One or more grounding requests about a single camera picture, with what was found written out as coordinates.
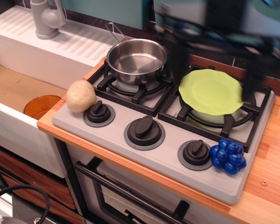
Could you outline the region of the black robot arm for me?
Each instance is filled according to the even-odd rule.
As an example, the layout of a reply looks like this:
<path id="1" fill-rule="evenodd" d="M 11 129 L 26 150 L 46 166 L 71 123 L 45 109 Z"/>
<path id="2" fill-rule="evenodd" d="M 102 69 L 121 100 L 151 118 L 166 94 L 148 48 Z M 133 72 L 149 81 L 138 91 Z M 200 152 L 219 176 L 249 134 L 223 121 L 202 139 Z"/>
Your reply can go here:
<path id="1" fill-rule="evenodd" d="M 243 100 L 280 66 L 280 21 L 260 13 L 251 0 L 161 1 L 154 9 L 176 84 L 186 74 L 191 49 L 244 58 Z"/>

